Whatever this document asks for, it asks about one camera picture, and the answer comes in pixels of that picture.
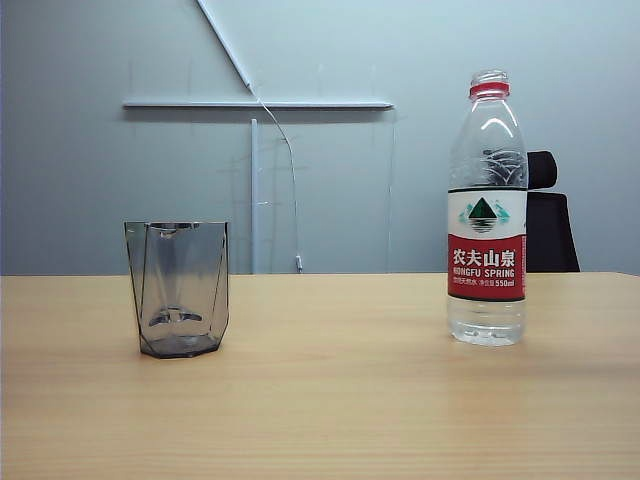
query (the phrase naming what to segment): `green mountain logo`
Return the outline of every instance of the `green mountain logo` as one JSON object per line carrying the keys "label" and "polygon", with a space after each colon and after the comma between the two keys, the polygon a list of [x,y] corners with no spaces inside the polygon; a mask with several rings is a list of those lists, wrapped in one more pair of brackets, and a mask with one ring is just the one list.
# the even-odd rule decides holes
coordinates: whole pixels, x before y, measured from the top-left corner
{"label": "green mountain logo", "polygon": [[478,233],[489,232],[496,223],[507,223],[509,213],[502,208],[498,201],[493,207],[483,197],[475,205],[467,204],[466,208],[458,215],[460,223],[469,224]]}
{"label": "green mountain logo", "polygon": [[484,198],[480,198],[476,206],[473,207],[469,214],[469,219],[472,218],[498,218],[494,211]]}

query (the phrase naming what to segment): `water bottle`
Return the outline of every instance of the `water bottle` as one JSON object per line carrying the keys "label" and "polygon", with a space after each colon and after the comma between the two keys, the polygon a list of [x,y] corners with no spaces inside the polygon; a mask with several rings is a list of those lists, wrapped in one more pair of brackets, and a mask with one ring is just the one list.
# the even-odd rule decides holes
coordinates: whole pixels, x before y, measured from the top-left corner
{"label": "water bottle", "polygon": [[511,345],[525,327],[527,154],[507,74],[473,75],[452,152],[448,323],[458,340]]}

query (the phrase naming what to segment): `bottle label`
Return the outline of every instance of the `bottle label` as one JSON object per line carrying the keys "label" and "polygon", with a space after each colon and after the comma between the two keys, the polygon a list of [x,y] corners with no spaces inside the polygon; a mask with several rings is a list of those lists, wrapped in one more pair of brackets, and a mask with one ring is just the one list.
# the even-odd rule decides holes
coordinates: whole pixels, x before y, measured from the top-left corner
{"label": "bottle label", "polygon": [[527,191],[517,187],[449,191],[449,295],[524,299]]}

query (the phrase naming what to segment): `table surface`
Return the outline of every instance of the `table surface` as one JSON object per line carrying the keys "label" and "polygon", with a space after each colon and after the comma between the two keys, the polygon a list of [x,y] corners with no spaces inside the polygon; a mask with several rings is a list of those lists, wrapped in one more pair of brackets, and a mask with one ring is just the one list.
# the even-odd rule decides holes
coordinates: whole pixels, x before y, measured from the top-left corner
{"label": "table surface", "polygon": [[138,352],[128,277],[3,279],[3,478],[640,478],[640,277],[531,274],[452,340],[443,274],[231,278],[218,352]]}

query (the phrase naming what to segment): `chair backrest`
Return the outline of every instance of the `chair backrest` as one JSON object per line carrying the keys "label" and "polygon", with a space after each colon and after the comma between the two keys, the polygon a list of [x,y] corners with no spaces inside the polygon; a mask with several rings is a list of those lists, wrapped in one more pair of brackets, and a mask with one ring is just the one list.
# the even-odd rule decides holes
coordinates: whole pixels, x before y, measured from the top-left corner
{"label": "chair backrest", "polygon": [[[551,153],[530,152],[528,160],[529,189],[555,185],[558,171]],[[527,195],[527,271],[580,271],[567,197],[563,194],[529,192]]]}

